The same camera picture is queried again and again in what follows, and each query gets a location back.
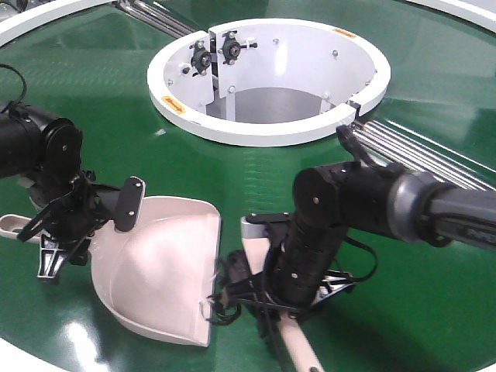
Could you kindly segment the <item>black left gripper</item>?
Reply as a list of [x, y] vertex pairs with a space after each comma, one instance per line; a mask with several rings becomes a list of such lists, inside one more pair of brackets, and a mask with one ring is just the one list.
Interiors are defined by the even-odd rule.
[[17, 239], [25, 242], [40, 237], [39, 268], [36, 277], [47, 284], [60, 283], [60, 270], [69, 262], [84, 266], [94, 232], [115, 218], [120, 188], [95, 181], [92, 170], [80, 171], [67, 191], [51, 199], [20, 230]]

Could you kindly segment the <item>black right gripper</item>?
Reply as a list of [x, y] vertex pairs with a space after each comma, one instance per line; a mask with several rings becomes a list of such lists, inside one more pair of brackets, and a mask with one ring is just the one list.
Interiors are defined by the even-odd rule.
[[[355, 284], [370, 279], [377, 267], [362, 277], [356, 277], [332, 264], [343, 243], [360, 248], [371, 255], [375, 251], [368, 245], [349, 237], [348, 226], [332, 224], [314, 227], [298, 216], [292, 216], [284, 238], [269, 239], [272, 250], [268, 284], [277, 298], [277, 305], [284, 305], [292, 315], [307, 315], [314, 308], [341, 291], [348, 291]], [[244, 250], [229, 255], [229, 285], [252, 275]], [[239, 309], [243, 303], [229, 305]], [[245, 305], [264, 314], [259, 305]]]

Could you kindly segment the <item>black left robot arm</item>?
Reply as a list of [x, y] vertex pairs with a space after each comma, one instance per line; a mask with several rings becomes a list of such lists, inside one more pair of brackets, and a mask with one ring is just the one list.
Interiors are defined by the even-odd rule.
[[17, 235], [40, 237], [37, 277], [58, 284], [70, 263], [84, 266], [94, 232], [113, 219], [120, 188], [81, 166], [83, 133], [73, 122], [18, 98], [1, 104], [1, 176], [20, 176], [37, 208]]

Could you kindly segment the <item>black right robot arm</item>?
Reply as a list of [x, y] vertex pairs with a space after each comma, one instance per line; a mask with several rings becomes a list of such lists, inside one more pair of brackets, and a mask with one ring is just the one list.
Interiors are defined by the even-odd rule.
[[269, 250], [259, 273], [232, 273], [226, 306], [263, 312], [310, 312], [358, 278], [332, 270], [339, 248], [352, 243], [350, 229], [444, 247], [460, 241], [495, 247], [495, 193], [437, 181], [398, 163], [381, 166], [347, 126], [337, 134], [351, 161], [310, 167], [294, 179], [294, 211], [248, 215], [245, 236], [265, 237]]

